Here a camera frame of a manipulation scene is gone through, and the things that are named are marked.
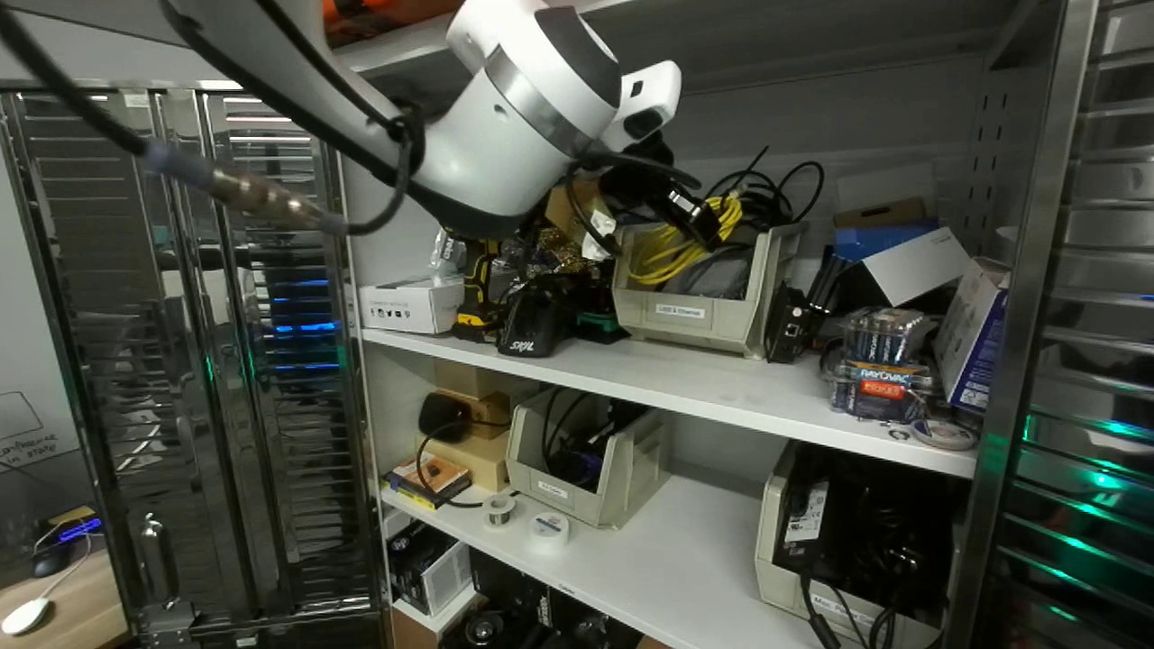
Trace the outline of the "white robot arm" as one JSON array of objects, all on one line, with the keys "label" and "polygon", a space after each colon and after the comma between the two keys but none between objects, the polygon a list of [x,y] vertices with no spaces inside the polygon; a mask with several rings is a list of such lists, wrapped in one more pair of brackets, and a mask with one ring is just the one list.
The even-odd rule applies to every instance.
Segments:
[{"label": "white robot arm", "polygon": [[447,112],[397,105],[324,38],[319,0],[159,0],[243,92],[418,201],[442,227],[501,238],[573,169],[623,166],[683,105],[664,58],[622,64],[599,30],[548,0],[462,0],[447,50],[469,68]]}]

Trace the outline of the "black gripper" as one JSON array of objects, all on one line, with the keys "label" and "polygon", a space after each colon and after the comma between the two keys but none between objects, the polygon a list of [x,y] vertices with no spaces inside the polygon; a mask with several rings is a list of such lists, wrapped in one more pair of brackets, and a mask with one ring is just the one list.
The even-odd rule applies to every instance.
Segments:
[{"label": "black gripper", "polygon": [[599,176],[599,191],[622,223],[664,223],[686,238],[694,238],[694,185],[694,175],[645,157],[614,157],[609,169]]}]

